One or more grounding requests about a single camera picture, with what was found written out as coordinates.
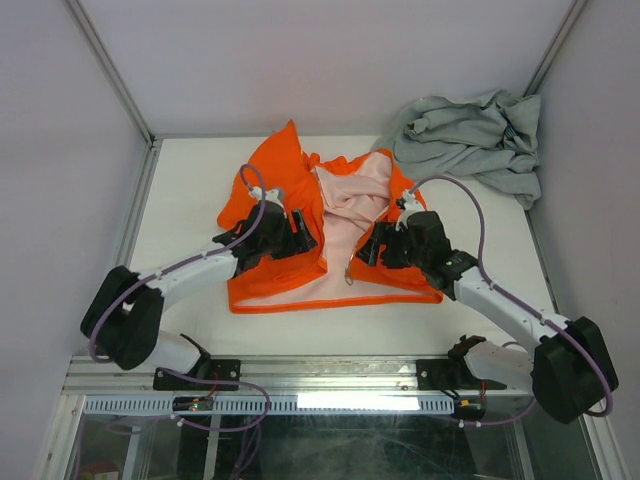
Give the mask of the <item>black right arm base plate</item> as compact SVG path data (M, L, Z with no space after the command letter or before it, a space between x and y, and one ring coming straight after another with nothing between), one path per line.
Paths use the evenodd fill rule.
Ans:
M507 387L493 380L474 377L462 360L450 358L418 359L415 361L418 389L426 390L506 390Z

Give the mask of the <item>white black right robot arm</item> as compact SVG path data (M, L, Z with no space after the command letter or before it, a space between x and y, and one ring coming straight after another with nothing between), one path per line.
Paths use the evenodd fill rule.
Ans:
M459 387L492 380L528 391L554 420L606 417L619 385L599 327L537 309L487 274L481 257L452 248L437 213L414 212L379 229L382 264L416 268L450 300L481 314L518 344L464 336L448 352L448 378Z

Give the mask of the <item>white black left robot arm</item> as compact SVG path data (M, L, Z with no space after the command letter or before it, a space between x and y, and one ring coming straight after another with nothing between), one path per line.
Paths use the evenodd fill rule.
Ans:
M167 266L148 273L117 266L80 325L89 354L123 371L153 366L188 388L201 387L213 378L211 354L185 334L161 330L165 311L214 283L246 276L263 259L282 263L319 249L301 211L266 201L200 251Z

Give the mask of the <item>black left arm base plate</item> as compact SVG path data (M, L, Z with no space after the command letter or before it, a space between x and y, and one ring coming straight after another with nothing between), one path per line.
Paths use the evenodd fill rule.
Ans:
M240 375L240 359L210 358L179 375L157 368L152 388L156 391L237 391Z

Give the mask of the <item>orange zip jacket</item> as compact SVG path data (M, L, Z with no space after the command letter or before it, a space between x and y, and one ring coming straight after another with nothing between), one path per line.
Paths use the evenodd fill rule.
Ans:
M247 218L257 202L248 188L265 184L284 193L287 210L301 212L317 246L274 260L264 257L227 283L229 308L237 314L382 305L439 304L443 295L416 267L373 265L357 253L377 222L396 224L397 205L414 183L393 154L379 148L349 160L324 161L303 151L293 122L272 134L248 160L252 170L237 176L218 225L228 230Z

